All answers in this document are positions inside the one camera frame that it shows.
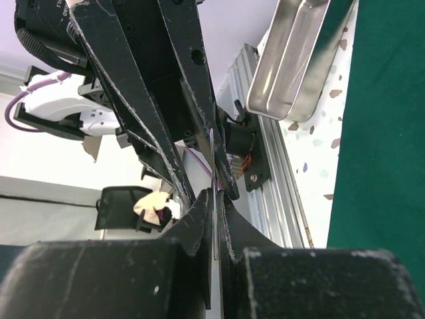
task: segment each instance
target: speckled countertop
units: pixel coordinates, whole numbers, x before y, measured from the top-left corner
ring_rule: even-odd
[[[358,7],[356,1],[313,116],[305,123],[280,122],[299,196],[317,248],[326,247],[331,220]]]

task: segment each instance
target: green table surface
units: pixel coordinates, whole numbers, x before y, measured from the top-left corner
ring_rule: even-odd
[[[360,0],[328,247],[388,249],[425,298],[425,1]]]

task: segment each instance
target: metal tray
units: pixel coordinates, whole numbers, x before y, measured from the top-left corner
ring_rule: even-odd
[[[280,0],[247,109],[305,122],[314,113],[354,0]]]

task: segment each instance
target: black strap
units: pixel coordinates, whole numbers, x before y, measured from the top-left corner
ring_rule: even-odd
[[[89,70],[86,70],[81,66],[71,64],[59,58],[25,28],[18,29],[16,35],[23,47],[29,53],[31,53],[33,56],[43,61],[47,65],[73,74],[92,76],[92,73]]]

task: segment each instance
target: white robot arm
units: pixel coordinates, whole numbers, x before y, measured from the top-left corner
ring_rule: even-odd
[[[35,75],[29,87],[47,79],[56,79],[62,71]],[[51,122],[58,122],[71,114],[80,113],[80,130],[89,136],[113,135],[119,128],[114,112],[78,94],[84,76],[71,74],[63,81],[49,84],[24,97],[25,112]]]

